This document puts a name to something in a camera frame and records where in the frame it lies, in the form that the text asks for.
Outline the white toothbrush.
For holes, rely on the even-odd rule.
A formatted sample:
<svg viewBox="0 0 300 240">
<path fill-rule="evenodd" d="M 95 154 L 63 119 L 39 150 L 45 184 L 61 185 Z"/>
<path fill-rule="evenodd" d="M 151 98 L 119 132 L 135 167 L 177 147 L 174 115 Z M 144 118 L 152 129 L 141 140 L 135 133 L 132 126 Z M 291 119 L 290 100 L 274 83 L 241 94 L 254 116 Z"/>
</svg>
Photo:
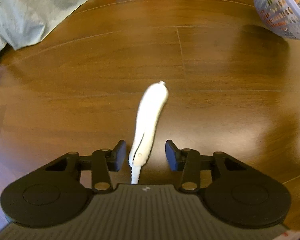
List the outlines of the white toothbrush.
<svg viewBox="0 0 300 240">
<path fill-rule="evenodd" d="M 129 153 L 131 184 L 139 182 L 141 168 L 150 156 L 160 113 L 168 99 L 164 81 L 151 84 L 143 94 L 136 116 L 134 140 Z"/>
</svg>

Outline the lavender plastic basket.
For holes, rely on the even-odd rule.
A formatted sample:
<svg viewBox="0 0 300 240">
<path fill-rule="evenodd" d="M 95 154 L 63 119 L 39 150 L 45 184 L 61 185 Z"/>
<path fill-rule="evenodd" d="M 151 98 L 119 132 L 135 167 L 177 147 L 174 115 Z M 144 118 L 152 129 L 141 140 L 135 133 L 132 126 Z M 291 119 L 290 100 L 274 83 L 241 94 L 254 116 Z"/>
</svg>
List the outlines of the lavender plastic basket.
<svg viewBox="0 0 300 240">
<path fill-rule="evenodd" d="M 300 7 L 294 0 L 254 0 L 265 26 L 281 37 L 300 40 Z"/>
</svg>

